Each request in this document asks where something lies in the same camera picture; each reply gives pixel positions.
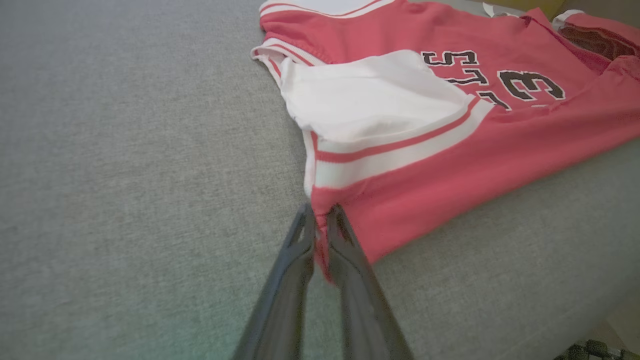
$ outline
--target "gray cloth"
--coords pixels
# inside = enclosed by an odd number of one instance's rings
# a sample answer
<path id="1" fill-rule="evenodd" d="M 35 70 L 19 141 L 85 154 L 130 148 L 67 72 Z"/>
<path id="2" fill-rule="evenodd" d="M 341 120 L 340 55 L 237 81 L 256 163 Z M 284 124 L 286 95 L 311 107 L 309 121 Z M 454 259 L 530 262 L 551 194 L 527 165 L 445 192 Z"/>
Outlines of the gray cloth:
<path id="1" fill-rule="evenodd" d="M 304 146 L 261 0 L 0 4 L 3 359 L 226 359 L 298 206 Z M 479 13 L 477 3 L 456 1 Z M 375 266 L 417 359 L 550 359 L 640 272 L 640 142 Z M 316 273 L 305 359 L 341 353 Z"/>

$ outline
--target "red fabric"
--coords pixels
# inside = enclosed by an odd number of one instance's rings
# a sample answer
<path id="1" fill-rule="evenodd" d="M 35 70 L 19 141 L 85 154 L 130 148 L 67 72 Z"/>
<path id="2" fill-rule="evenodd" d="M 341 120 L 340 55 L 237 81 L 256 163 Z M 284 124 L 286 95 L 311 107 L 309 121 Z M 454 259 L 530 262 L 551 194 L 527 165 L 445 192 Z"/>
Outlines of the red fabric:
<path id="1" fill-rule="evenodd" d="M 581 26 L 590 25 L 591 19 L 576 19 Z M 314 187 L 311 203 L 321 230 L 316 258 L 325 274 L 324 214 L 337 202 L 373 262 L 478 204 L 640 135 L 640 60 L 625 56 L 612 62 L 574 46 L 538 9 L 522 18 L 489 19 L 440 3 L 396 0 L 358 17 L 283 11 L 264 15 L 260 23 L 266 38 L 278 38 L 325 63 L 400 49 L 434 52 L 435 60 L 442 61 L 444 51 L 471 50 L 477 65 L 457 59 L 451 66 L 431 69 L 444 79 L 464 78 L 469 76 L 464 70 L 480 69 L 488 84 L 459 88 L 468 94 L 491 91 L 513 110 L 496 106 L 470 137 L 406 167 L 347 188 Z M 608 28 L 631 37 L 617 25 Z M 517 98 L 499 79 L 501 70 L 542 74 L 562 88 L 566 99 L 551 96 L 540 82 L 529 92 L 533 100 Z M 316 156 L 344 160 L 317 152 L 317 145 Z"/>

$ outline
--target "white fabric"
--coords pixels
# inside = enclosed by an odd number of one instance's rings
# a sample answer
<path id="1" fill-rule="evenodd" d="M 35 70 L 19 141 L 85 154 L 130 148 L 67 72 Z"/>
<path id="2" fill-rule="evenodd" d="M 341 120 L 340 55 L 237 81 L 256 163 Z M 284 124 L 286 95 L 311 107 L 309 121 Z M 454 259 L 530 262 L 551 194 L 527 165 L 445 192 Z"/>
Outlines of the white fabric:
<path id="1" fill-rule="evenodd" d="M 281 71 L 280 91 L 303 130 L 307 152 L 313 149 L 311 131 L 318 136 L 318 151 L 334 154 L 414 139 L 464 117 L 475 98 L 436 77 L 411 50 L 316 67 L 285 59 Z M 307 195 L 312 183 L 340 188 L 442 151 L 470 135 L 491 108 L 480 101 L 449 131 L 346 163 L 326 163 L 308 153 Z"/>
<path id="2" fill-rule="evenodd" d="M 344 188 L 369 177 L 426 159 L 470 136 L 492 108 L 493 105 L 490 103 L 480 101 L 471 109 L 469 118 L 460 126 L 411 146 L 366 156 L 348 163 L 317 161 L 315 185 L 326 188 Z"/>
<path id="3" fill-rule="evenodd" d="M 564 24 L 565 24 L 566 20 L 569 18 L 569 16 L 575 15 L 577 13 L 584 13 L 584 12 L 582 10 L 567 10 L 567 11 L 563 12 L 562 14 L 556 16 L 556 18 L 551 23 L 551 26 L 553 26 L 554 29 L 556 31 L 558 31 L 558 30 L 560 30 L 561 28 L 564 27 Z"/>
<path id="4" fill-rule="evenodd" d="M 505 15 L 518 17 L 517 15 L 513 15 L 512 13 L 508 13 L 508 12 L 495 13 L 495 11 L 493 10 L 493 5 L 490 5 L 487 3 L 482 3 L 482 8 L 484 12 L 487 15 L 489 15 L 489 17 L 505 16 Z"/>
<path id="5" fill-rule="evenodd" d="M 285 0 L 267 1 L 260 6 L 260 16 L 284 10 L 322 13 L 330 17 L 349 18 L 362 15 L 394 0 Z"/>

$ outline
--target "armhole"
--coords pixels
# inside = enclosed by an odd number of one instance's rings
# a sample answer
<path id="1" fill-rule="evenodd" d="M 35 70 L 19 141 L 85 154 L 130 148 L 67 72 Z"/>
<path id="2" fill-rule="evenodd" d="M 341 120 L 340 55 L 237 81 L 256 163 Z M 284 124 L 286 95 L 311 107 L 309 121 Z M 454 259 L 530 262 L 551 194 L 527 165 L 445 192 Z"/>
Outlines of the armhole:
<path id="1" fill-rule="evenodd" d="M 251 57 L 265 64 L 269 72 L 280 86 L 282 83 L 282 62 L 290 58 L 294 63 L 306 66 L 324 65 L 325 62 L 311 55 L 309 52 L 284 42 L 278 38 L 269 38 L 251 50 Z"/>

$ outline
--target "white stripe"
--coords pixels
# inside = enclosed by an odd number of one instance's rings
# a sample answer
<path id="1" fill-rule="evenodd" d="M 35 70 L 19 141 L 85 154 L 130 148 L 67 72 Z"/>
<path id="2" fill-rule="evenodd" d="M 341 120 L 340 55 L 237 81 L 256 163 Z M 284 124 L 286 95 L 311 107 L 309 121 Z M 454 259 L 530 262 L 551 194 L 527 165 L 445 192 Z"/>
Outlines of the white stripe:
<path id="1" fill-rule="evenodd" d="M 577 13 L 584 13 L 584 12 L 582 10 L 567 10 L 562 14 L 556 16 L 554 21 L 551 23 L 551 26 L 553 26 L 554 30 L 559 31 L 561 28 L 564 27 L 566 20 L 569 18 L 569 16 L 575 15 Z"/>
<path id="2" fill-rule="evenodd" d="M 443 151 L 470 136 L 493 105 L 480 100 L 460 126 L 421 143 L 367 156 L 349 163 L 316 162 L 317 187 L 343 188 L 368 177 L 405 167 Z"/>
<path id="3" fill-rule="evenodd" d="M 324 61 L 320 60 L 319 58 L 316 58 L 315 56 L 309 54 L 308 52 L 300 49 L 299 47 L 293 46 L 291 44 L 288 44 L 280 39 L 277 38 L 269 38 L 267 39 L 260 47 L 264 47 L 264 46 L 271 46 L 271 45 L 281 45 L 286 47 L 287 49 L 289 49 L 290 51 L 298 54 L 299 56 L 303 57 L 305 60 L 309 61 L 311 64 L 313 65 L 324 65 Z M 280 51 L 281 53 L 283 52 L 283 49 L 281 47 L 271 47 L 271 49 L 275 50 L 275 51 Z"/>
<path id="4" fill-rule="evenodd" d="M 302 131 L 302 140 L 305 142 L 305 150 L 307 151 L 304 188 L 305 194 L 311 199 L 311 189 L 314 187 L 314 178 L 316 176 L 316 153 L 314 152 L 314 140 L 309 130 Z"/>
<path id="5" fill-rule="evenodd" d="M 464 104 L 461 104 L 461 107 L 455 113 L 444 117 L 442 119 L 437 120 L 436 122 L 432 122 L 426 126 L 419 127 L 417 129 L 412 129 L 411 131 L 405 131 L 398 134 L 391 134 L 385 136 L 375 136 L 371 138 L 364 138 L 357 142 L 331 142 L 326 141 L 323 138 L 318 138 L 318 150 L 326 151 L 326 152 L 334 152 L 338 154 L 348 154 L 350 152 L 361 151 L 367 149 L 369 147 L 375 147 L 380 145 L 386 145 L 388 143 L 400 142 L 403 140 L 415 138 L 416 136 L 420 136 L 426 133 L 430 133 L 434 130 L 440 129 L 443 126 L 446 126 L 458 119 L 460 119 L 464 114 L 467 113 L 469 103 L 475 99 L 476 97 L 473 95 L 467 95 L 464 100 Z"/>
<path id="6" fill-rule="evenodd" d="M 264 10 L 262 13 L 260 13 L 260 17 L 263 17 L 269 13 L 275 13 L 275 12 L 284 12 L 284 11 L 298 11 L 298 12 L 310 12 L 310 13 L 316 13 L 319 15 L 323 15 L 326 17 L 333 17 L 336 19 L 348 19 L 351 17 L 358 17 L 360 15 L 366 14 L 368 12 L 371 12 L 375 9 L 381 8 L 382 6 L 388 5 L 390 3 L 393 3 L 395 0 L 381 0 L 378 1 L 377 3 L 373 3 L 370 6 L 367 6 L 365 8 L 362 8 L 356 12 L 353 13 L 347 13 L 345 15 L 330 15 L 327 13 L 322 13 L 319 11 L 315 11 L 315 10 L 311 10 L 308 8 L 298 8 L 297 6 L 291 6 L 291 5 L 287 5 L 287 4 L 283 4 L 283 5 L 276 5 L 276 6 L 272 6 L 271 8 L 268 8 L 266 10 Z"/>
<path id="7" fill-rule="evenodd" d="M 260 5 L 260 10 L 273 4 L 296 5 L 328 15 L 340 15 L 362 8 L 374 0 L 269 0 Z"/>

